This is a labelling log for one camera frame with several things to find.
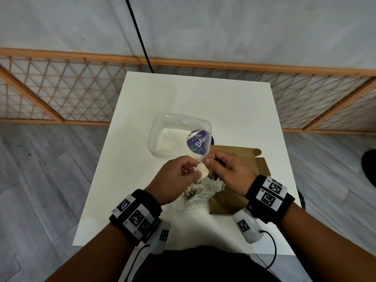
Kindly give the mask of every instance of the gray wood floor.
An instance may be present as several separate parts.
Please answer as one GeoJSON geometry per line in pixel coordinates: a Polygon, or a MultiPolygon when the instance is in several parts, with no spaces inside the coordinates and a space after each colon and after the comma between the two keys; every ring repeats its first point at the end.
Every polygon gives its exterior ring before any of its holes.
{"type": "MultiPolygon", "coordinates": [[[[0,124],[0,282],[44,281],[73,247],[107,128],[0,124]]],[[[376,188],[360,157],[376,137],[285,134],[307,212],[376,255],[376,188]]],[[[253,255],[264,265],[272,256],[253,255]]],[[[271,271],[310,281],[294,256],[271,271]]]]}

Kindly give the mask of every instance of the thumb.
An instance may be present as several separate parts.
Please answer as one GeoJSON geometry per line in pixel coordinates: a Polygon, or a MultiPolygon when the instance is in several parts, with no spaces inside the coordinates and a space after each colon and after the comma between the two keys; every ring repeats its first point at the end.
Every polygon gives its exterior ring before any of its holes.
{"type": "Polygon", "coordinates": [[[191,173],[188,173],[186,175],[183,175],[183,180],[186,186],[191,185],[193,182],[196,182],[199,180],[202,176],[202,173],[200,171],[193,171],[191,173]]]}
{"type": "Polygon", "coordinates": [[[211,158],[204,159],[204,163],[207,168],[213,170],[213,172],[218,175],[219,179],[224,182],[225,177],[228,175],[230,170],[221,165],[218,161],[211,158]]]}

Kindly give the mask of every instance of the hand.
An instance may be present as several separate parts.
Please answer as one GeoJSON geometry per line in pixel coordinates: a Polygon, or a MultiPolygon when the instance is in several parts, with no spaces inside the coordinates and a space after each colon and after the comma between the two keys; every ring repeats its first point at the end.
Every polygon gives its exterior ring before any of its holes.
{"type": "Polygon", "coordinates": [[[203,162],[206,167],[218,175],[227,187],[239,195],[245,196],[257,175],[243,160],[233,154],[223,150],[214,150],[204,157],[203,162]],[[216,159],[221,160],[226,167],[221,165],[216,159]]]}
{"type": "Polygon", "coordinates": [[[201,172],[194,171],[194,167],[199,163],[189,156],[169,160],[144,190],[149,192],[161,206],[169,204],[175,201],[189,185],[201,178],[201,172]]]}

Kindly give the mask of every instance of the purple label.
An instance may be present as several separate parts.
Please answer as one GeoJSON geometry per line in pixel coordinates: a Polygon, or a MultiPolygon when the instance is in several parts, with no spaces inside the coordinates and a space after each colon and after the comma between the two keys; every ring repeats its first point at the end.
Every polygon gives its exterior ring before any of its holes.
{"type": "Polygon", "coordinates": [[[194,130],[187,137],[187,145],[196,154],[206,154],[210,148],[209,133],[205,130],[194,130]]]}

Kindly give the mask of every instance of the person's left hand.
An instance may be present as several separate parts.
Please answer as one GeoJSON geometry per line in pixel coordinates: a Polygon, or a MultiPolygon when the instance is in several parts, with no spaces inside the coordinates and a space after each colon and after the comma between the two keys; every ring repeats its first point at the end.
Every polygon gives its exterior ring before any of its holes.
{"type": "Polygon", "coordinates": [[[175,201],[189,185],[201,178],[201,172],[194,171],[193,168],[199,163],[190,156],[169,160],[144,190],[161,206],[169,204],[175,201]]]}

